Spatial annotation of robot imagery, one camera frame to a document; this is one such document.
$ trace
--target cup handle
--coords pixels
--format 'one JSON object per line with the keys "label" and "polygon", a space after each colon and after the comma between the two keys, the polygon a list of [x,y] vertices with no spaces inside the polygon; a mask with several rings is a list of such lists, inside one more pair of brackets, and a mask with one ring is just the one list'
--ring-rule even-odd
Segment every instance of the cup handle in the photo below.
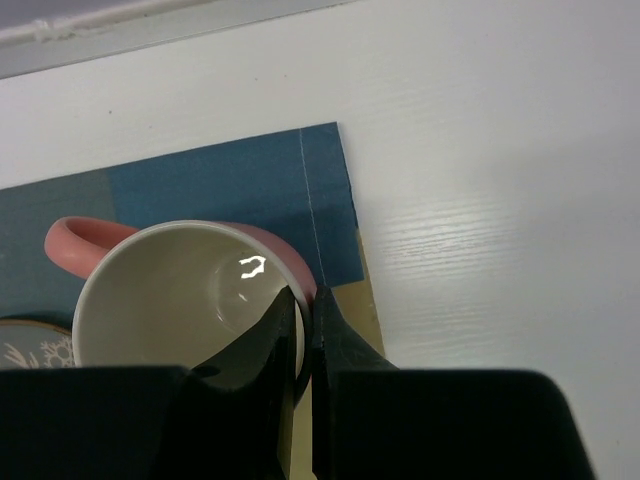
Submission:
{"label": "cup handle", "polygon": [[44,251],[60,268],[86,279],[109,250],[137,231],[98,218],[64,217],[51,225]]}

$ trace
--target placemat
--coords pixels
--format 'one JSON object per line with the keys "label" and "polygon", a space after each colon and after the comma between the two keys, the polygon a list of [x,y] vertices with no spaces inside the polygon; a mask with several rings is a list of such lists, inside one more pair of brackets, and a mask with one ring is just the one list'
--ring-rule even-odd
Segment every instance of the placemat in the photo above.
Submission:
{"label": "placemat", "polygon": [[248,223],[287,240],[318,283],[364,278],[335,123],[0,191],[0,317],[44,314],[70,325],[84,281],[43,251],[49,226],[68,215],[139,228],[179,219]]}

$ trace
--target pink cup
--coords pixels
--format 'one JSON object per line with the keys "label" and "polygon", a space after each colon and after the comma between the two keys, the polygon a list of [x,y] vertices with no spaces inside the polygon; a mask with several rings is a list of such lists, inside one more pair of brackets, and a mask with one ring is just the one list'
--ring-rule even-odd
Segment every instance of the pink cup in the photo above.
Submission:
{"label": "pink cup", "polygon": [[255,324],[289,285],[299,307],[300,372],[316,284],[302,257],[265,230],[195,220],[137,230],[66,217],[49,229],[45,251],[87,279],[73,319],[80,366],[192,368]]}

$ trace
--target gray plate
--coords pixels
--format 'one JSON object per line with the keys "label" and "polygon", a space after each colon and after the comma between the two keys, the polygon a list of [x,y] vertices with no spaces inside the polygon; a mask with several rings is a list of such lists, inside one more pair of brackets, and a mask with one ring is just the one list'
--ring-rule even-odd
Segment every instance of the gray plate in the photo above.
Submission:
{"label": "gray plate", "polygon": [[0,369],[73,366],[68,330],[33,320],[0,320]]}

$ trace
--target table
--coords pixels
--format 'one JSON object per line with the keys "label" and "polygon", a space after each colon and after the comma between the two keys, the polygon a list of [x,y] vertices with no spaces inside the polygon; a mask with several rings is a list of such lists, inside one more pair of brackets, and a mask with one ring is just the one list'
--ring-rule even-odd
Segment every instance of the table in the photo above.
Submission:
{"label": "table", "polygon": [[0,82],[0,188],[340,122],[385,349],[562,387],[640,472],[640,111],[618,0],[366,0]]}

